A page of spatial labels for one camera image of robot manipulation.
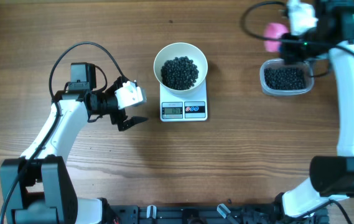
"wood grain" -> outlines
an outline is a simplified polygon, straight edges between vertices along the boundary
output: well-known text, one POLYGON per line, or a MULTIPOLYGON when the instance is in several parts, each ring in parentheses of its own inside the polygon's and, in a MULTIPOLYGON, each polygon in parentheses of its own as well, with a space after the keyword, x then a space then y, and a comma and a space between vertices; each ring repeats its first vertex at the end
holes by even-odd
MULTIPOLYGON (((338 141, 333 76, 318 79, 302 96, 264 95, 261 64, 277 55, 244 35, 246 1, 126 1, 0 5, 0 165, 34 140, 50 111, 48 76, 70 45, 90 40, 106 47, 124 74, 147 90, 148 102, 128 115, 149 121, 120 133, 107 118, 83 128, 67 167, 81 197, 113 205, 271 202, 308 176, 316 155, 332 156, 338 141), (162 123, 159 84, 152 72, 158 51, 188 42, 207 56, 209 119, 162 123)), ((279 21, 271 7, 253 13, 261 33, 279 21)), ((88 46, 61 61, 54 89, 69 78, 72 62, 99 65, 118 76, 106 55, 88 46)), ((100 86, 102 78, 98 77, 100 86)), ((0 186, 0 207, 2 204, 0 186)), ((354 199, 343 202, 354 221, 354 199)), ((331 209, 332 223, 343 217, 331 209)))

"kitchen scale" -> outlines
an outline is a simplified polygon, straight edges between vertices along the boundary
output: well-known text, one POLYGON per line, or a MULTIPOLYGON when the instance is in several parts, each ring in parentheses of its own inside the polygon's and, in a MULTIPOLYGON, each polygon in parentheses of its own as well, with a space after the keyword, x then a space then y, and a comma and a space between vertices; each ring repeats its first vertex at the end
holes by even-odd
POLYGON ((190 95, 175 95, 160 84, 160 119, 173 121, 207 120, 206 80, 190 95))

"pink scoop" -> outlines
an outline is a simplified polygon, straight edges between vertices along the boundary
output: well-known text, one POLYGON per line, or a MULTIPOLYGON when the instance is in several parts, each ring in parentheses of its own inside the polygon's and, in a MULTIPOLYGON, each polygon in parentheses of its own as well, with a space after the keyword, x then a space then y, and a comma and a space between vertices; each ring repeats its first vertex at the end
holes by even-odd
MULTIPOLYGON (((268 38, 279 39, 283 34, 288 32, 289 29, 285 25, 271 22, 265 28, 264 36, 268 38)), ((278 41, 267 40, 264 42, 265 49, 268 52, 278 52, 281 45, 282 43, 278 41)))

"bowl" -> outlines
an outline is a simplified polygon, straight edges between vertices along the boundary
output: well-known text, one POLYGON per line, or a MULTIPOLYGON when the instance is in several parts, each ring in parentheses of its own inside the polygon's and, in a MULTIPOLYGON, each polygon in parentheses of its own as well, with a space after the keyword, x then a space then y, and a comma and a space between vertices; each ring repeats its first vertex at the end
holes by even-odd
POLYGON ((308 62, 298 63, 296 65, 285 65, 283 59, 276 58, 271 59, 263 63, 259 71, 259 81, 261 82, 261 86, 263 88, 263 93, 270 96, 293 96, 300 95, 309 92, 314 87, 314 78, 310 77, 313 75, 312 69, 308 62), (305 78, 305 88, 300 90, 274 90, 270 88, 265 82, 264 70, 267 68, 299 68, 304 71, 305 78))
POLYGON ((204 83, 206 79, 208 70, 208 64, 206 56, 203 52, 196 46, 188 43, 174 43, 165 46, 156 56, 153 63, 153 71, 157 80, 160 82, 164 88, 175 95, 189 95, 194 93, 199 87, 204 83), (174 90, 165 86, 162 82, 162 73, 161 69, 164 63, 168 60, 173 60, 175 57, 184 57, 187 56, 190 60, 193 60, 193 63, 197 66, 199 71, 198 77, 196 79, 195 86, 191 86, 188 90, 174 90))

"black beans in container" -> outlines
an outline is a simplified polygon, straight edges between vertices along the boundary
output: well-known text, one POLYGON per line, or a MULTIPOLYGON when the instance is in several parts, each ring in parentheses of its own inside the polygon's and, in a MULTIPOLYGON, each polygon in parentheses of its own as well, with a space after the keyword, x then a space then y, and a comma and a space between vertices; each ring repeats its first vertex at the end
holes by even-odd
POLYGON ((199 70, 187 56, 168 60, 162 67, 162 82, 174 90, 188 90, 195 86, 199 70))
POLYGON ((265 83, 274 90, 302 90, 306 88, 304 71, 300 68, 266 68, 265 83))

